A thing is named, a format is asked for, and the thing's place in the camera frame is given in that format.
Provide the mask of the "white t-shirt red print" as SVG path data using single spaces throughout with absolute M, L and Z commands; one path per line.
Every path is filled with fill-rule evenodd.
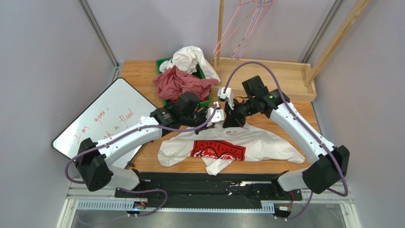
M 281 160 L 301 164 L 305 157 L 288 141 L 267 130 L 245 124 L 223 128 L 221 124 L 199 133 L 182 132 L 162 142 L 157 154 L 170 167 L 187 157 L 201 158 L 209 175 L 217 175 L 233 161 Z

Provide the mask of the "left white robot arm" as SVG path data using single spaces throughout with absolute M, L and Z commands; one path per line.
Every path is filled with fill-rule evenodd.
M 81 181 L 91 192 L 106 186 L 133 190 L 140 179 L 135 171 L 114 166 L 114 163 L 145 143 L 162 138 L 171 132 L 181 132 L 181 126 L 189 131 L 197 131 L 208 126 L 216 113 L 217 105 L 201 109 L 197 95 L 186 92 L 175 103 L 155 109 L 140 123 L 112 137 L 94 142 L 91 138 L 83 140 L 78 153 L 68 164 L 74 164 Z

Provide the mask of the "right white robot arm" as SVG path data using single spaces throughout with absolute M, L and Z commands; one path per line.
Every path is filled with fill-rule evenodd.
M 217 97 L 226 103 L 224 128 L 242 127 L 246 117 L 264 114 L 281 126 L 306 155 L 310 166 L 297 171 L 285 171 L 275 179 L 283 191 L 309 189 L 321 194 L 343 180 L 348 168 L 349 150 L 336 147 L 319 134 L 297 111 L 289 98 L 278 89 L 269 91 L 259 76 L 242 83 L 247 100 L 238 102 L 231 88 L 221 88 Z

